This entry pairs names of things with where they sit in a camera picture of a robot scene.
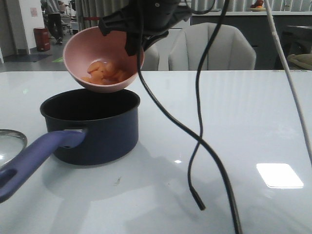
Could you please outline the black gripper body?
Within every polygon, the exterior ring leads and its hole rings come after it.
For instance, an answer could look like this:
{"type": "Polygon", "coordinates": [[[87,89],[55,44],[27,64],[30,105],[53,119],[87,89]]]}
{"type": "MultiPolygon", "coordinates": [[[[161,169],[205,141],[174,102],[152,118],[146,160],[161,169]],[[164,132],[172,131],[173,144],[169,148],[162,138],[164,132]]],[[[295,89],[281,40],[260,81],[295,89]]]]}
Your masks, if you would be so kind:
{"type": "Polygon", "coordinates": [[[133,56],[139,46],[146,51],[191,14],[191,9],[179,0],[131,0],[111,15],[101,17],[98,27],[104,36],[112,31],[125,32],[124,48],[127,55],[133,56]]]}

